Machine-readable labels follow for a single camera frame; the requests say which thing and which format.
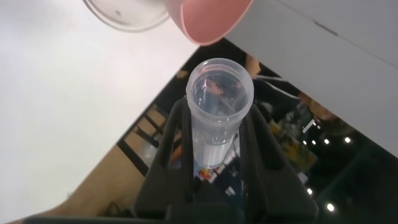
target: pink container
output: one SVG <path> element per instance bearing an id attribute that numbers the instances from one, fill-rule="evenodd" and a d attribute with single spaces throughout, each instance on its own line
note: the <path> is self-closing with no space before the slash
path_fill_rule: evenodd
<path id="1" fill-rule="evenodd" d="M 242 19 L 252 0 L 164 0 L 170 17 L 193 43 L 210 45 Z"/>

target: white wall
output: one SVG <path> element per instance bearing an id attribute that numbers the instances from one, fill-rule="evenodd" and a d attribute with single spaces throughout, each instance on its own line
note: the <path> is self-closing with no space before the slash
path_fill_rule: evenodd
<path id="1" fill-rule="evenodd" d="M 275 0 L 254 1 L 228 39 L 398 156 L 396 68 Z"/>

